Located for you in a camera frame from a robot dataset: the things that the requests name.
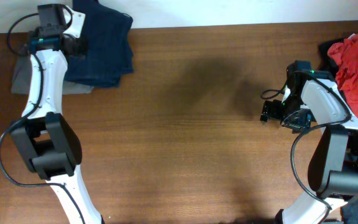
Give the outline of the navy blue shorts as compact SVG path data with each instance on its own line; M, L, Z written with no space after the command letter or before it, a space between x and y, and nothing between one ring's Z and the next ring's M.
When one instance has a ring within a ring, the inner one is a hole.
M71 56L65 80L98 88L117 88L132 73L133 52L128 41L133 18L95 0L74 0L73 10L85 14L81 36L84 57Z

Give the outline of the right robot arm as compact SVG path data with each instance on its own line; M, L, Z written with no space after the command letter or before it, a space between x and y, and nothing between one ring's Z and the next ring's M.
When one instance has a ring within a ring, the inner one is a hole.
M307 61L287 67L287 80L266 97L260 121L279 121L296 135L290 149L290 165L300 197L281 209L274 222L324 223L328 215L358 200L358 118L340 94L328 71L314 70ZM295 149L300 139L314 130L322 136L308 166L308 183L296 171Z

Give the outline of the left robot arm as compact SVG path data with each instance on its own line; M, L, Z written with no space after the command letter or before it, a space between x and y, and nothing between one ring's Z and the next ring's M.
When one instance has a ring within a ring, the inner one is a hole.
M30 33L25 57L31 66L29 96L21 118L6 130L26 168L58 197L70 223L103 223L81 174L82 148L62 115L69 55L84 52L85 14L63 4L37 7L40 25Z

